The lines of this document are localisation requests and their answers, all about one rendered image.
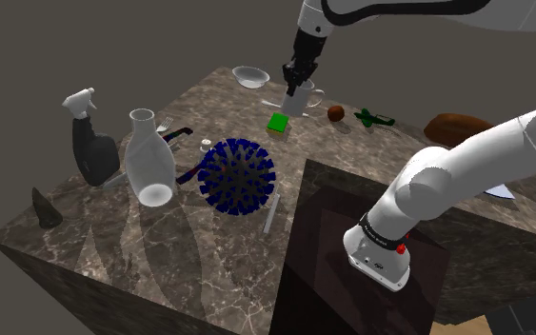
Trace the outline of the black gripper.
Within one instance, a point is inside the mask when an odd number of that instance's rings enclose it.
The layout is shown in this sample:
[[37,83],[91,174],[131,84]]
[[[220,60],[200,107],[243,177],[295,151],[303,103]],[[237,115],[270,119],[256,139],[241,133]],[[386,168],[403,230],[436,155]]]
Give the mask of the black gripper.
[[291,62],[282,66],[288,96],[292,97],[296,88],[309,80],[318,68],[316,59],[321,55],[326,41],[326,37],[314,36],[302,29],[297,30]]

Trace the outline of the white mug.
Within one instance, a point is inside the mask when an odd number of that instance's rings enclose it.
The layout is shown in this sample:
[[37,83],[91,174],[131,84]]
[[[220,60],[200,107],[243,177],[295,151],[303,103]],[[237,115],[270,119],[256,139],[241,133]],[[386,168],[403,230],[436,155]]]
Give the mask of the white mug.
[[314,83],[307,79],[292,95],[285,94],[281,111],[287,116],[301,117],[308,108],[319,106],[325,95],[322,89],[317,89]]

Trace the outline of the clear glass bowl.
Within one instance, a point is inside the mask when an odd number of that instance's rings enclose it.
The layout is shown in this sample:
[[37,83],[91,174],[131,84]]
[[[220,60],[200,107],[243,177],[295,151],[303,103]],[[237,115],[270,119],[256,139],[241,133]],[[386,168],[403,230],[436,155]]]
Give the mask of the clear glass bowl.
[[232,70],[235,80],[244,88],[258,89],[270,80],[267,72],[249,66],[239,66]]

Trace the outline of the green sponge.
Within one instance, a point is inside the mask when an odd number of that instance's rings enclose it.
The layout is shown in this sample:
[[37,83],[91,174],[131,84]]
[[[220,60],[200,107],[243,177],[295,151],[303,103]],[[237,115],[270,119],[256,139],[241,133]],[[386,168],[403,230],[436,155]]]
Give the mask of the green sponge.
[[280,112],[273,112],[266,126],[266,132],[278,136],[284,135],[288,126],[288,120],[289,117],[287,115]]

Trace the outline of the green toy airplane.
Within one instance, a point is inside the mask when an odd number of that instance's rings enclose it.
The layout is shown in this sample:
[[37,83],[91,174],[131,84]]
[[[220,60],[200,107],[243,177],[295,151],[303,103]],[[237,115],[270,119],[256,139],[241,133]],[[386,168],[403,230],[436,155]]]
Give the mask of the green toy airplane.
[[372,125],[392,127],[395,124],[394,119],[380,114],[371,114],[367,108],[362,108],[353,115],[362,122],[365,128],[370,128]]

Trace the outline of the blue spiky ball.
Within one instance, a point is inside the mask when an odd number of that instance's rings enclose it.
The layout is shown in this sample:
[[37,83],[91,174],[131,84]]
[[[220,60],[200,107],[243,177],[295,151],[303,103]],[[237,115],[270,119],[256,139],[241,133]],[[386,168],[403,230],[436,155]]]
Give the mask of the blue spiky ball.
[[248,215],[275,190],[276,173],[268,151],[245,138],[216,143],[204,156],[197,173],[207,203],[221,213]]

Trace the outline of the pale grey stick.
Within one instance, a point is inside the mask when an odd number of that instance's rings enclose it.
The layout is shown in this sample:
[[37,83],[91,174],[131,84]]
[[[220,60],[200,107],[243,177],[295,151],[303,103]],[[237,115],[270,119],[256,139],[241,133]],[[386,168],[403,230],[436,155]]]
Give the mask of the pale grey stick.
[[274,194],[273,200],[269,207],[268,216],[263,228],[263,233],[265,234],[269,233],[280,198],[281,195],[279,193]]

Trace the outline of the brown bread loaf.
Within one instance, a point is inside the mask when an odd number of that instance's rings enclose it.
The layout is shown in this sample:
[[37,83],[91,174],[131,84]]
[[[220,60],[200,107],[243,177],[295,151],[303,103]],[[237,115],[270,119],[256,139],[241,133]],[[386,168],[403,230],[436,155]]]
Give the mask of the brown bread loaf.
[[424,135],[434,143],[453,148],[490,128],[493,128],[492,124],[474,116],[441,113],[429,121],[424,128]]

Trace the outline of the clear glass vase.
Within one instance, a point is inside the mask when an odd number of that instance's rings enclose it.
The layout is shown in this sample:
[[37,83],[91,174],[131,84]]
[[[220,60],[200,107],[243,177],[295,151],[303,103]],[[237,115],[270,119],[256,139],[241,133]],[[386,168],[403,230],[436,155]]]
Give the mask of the clear glass vase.
[[133,110],[132,135],[125,152],[125,171],[139,203],[160,207],[170,201],[175,187],[175,161],[169,145],[156,131],[154,112]]

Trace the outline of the dark robot stand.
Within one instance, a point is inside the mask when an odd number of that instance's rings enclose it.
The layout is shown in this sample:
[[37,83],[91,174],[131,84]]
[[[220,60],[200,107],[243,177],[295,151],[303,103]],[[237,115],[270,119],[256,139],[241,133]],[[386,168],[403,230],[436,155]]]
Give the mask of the dark robot stand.
[[268,335],[429,335],[449,253],[413,229],[397,292],[350,265],[343,235],[386,185],[307,160]]

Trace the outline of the black spray bottle white nozzle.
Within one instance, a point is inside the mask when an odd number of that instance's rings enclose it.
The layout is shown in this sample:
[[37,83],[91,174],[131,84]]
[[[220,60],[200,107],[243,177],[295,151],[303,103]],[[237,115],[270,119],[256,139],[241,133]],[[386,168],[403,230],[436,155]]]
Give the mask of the black spray bottle white nozzle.
[[72,151],[78,169],[88,185],[102,186],[120,168],[118,148],[112,137],[96,133],[88,108],[94,88],[82,89],[68,96],[62,106],[72,116]]

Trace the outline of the white plate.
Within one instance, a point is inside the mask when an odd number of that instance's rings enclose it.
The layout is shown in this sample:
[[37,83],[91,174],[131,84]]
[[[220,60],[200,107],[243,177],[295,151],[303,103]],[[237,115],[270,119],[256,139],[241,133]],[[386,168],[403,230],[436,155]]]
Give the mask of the white plate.
[[485,194],[488,194],[497,198],[502,198],[502,199],[508,199],[508,200],[514,199],[513,193],[504,184],[487,189],[485,191]]

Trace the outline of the dark cone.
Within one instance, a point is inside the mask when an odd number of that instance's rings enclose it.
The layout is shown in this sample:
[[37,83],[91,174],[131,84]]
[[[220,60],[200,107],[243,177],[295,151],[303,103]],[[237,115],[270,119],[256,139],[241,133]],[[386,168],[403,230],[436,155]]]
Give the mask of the dark cone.
[[62,214],[36,187],[31,190],[31,199],[41,228],[50,229],[63,223]]

